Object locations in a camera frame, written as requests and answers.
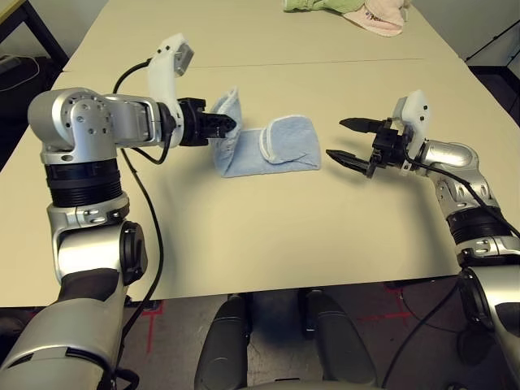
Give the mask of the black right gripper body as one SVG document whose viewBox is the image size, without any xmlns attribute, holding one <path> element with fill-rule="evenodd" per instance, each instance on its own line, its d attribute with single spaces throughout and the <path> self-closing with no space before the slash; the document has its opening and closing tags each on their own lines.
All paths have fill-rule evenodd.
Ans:
<svg viewBox="0 0 520 390">
<path fill-rule="evenodd" d="M 405 147 L 410 143 L 408 134 L 399 134 L 391 128 L 392 120 L 368 120 L 368 132 L 375 134 L 372 154 L 366 169 L 366 177 L 371 178 L 377 167 L 398 167 L 405 163 Z"/>
</svg>

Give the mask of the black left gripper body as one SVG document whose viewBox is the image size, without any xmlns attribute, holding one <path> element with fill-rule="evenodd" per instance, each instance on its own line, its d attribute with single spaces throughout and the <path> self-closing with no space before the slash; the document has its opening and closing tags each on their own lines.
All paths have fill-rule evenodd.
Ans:
<svg viewBox="0 0 520 390">
<path fill-rule="evenodd" d="M 184 97 L 178 100 L 184 116 L 184 132 L 180 146 L 207 146 L 209 141 L 203 134 L 203 116 L 206 100 L 195 97 Z"/>
</svg>

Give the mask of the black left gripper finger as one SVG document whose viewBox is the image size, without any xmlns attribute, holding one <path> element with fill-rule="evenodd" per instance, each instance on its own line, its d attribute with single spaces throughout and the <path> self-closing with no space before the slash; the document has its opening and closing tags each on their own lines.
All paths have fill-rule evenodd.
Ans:
<svg viewBox="0 0 520 390">
<path fill-rule="evenodd" d="M 236 121 L 228 115 L 205 113 L 204 123 L 206 126 L 236 126 Z"/>
<path fill-rule="evenodd" d="M 210 124 L 204 127 L 204 137 L 206 139 L 225 138 L 228 133 L 232 132 L 235 125 L 228 124 Z"/>
</svg>

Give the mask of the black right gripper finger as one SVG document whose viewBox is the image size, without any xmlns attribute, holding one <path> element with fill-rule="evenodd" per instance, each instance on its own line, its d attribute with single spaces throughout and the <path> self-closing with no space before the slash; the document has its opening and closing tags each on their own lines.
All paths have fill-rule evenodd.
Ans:
<svg viewBox="0 0 520 390">
<path fill-rule="evenodd" d="M 342 119 L 339 124 L 354 132 L 377 133 L 385 125 L 385 121 L 367 118 L 347 118 Z"/>
<path fill-rule="evenodd" d="M 373 175 L 375 167 L 369 161 L 357 158 L 354 154 L 336 149 L 327 149 L 326 154 L 343 167 L 362 173 L 364 176 Z"/>
</svg>

